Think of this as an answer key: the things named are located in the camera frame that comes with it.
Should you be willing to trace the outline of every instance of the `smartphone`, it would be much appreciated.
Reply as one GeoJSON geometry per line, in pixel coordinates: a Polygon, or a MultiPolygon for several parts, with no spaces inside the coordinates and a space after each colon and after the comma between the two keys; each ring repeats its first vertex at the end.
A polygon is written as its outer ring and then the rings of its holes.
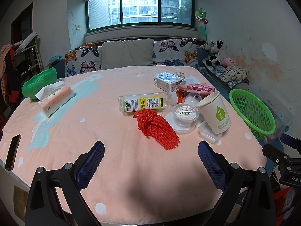
{"type": "Polygon", "coordinates": [[[21,139],[21,135],[19,134],[13,137],[13,139],[11,140],[11,145],[9,147],[6,163],[5,163],[5,169],[8,171],[13,170],[14,168],[15,158],[16,158],[20,139],[21,139]]]}

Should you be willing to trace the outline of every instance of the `white box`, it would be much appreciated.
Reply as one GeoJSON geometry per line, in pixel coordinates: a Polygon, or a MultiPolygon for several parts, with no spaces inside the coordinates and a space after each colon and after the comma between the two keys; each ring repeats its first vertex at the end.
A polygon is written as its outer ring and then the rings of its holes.
{"type": "Polygon", "coordinates": [[[173,92],[183,82],[181,77],[168,72],[154,75],[154,84],[165,92],[173,92]]]}

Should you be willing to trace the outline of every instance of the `screw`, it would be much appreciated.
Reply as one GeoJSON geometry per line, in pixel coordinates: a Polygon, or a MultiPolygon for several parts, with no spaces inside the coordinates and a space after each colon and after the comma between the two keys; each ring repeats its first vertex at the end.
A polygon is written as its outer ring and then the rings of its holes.
{"type": "Polygon", "coordinates": [[[231,163],[231,167],[234,169],[238,169],[239,165],[237,163],[233,162],[233,163],[231,163]]]}
{"type": "Polygon", "coordinates": [[[39,167],[39,168],[37,169],[37,173],[41,173],[43,170],[44,170],[43,167],[39,167]]]}
{"type": "Polygon", "coordinates": [[[260,168],[259,168],[259,171],[260,171],[261,173],[265,173],[265,169],[264,169],[263,167],[260,167],[260,168]]]}
{"type": "Polygon", "coordinates": [[[66,165],[64,165],[64,168],[65,168],[66,170],[69,170],[71,167],[72,167],[72,164],[71,164],[71,163],[67,163],[66,165]]]}

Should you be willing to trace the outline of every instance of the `butterfly print cushion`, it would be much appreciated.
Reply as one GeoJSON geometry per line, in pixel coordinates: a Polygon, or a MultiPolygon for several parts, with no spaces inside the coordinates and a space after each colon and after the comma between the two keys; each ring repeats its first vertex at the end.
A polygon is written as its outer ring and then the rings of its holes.
{"type": "Polygon", "coordinates": [[[70,50],[65,53],[65,77],[101,70],[102,47],[70,50]]]}
{"type": "Polygon", "coordinates": [[[198,69],[196,39],[155,41],[153,65],[192,66],[198,69]]]}

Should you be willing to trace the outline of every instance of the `pink tablecloth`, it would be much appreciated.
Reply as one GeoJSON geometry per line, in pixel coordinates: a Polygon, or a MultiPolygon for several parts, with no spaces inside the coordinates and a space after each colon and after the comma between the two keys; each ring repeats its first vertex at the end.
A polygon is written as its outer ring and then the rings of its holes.
{"type": "MultiPolygon", "coordinates": [[[[99,221],[158,223],[213,208],[221,191],[198,157],[202,139],[197,129],[180,135],[180,145],[166,151],[138,130],[132,115],[119,112],[120,95],[159,92],[153,75],[175,71],[208,83],[196,69],[185,66],[131,66],[64,78],[78,100],[65,114],[43,119],[38,115],[37,102],[26,98],[3,129],[0,159],[6,160],[13,136],[21,134],[12,172],[30,185],[39,166],[60,169],[100,140],[105,156],[88,188],[81,191],[99,221]]],[[[232,126],[222,136],[221,144],[211,147],[229,163],[237,162],[244,169],[265,166],[261,146],[231,105],[223,101],[232,126]]],[[[60,190],[58,194],[63,209],[69,211],[60,190]]]]}

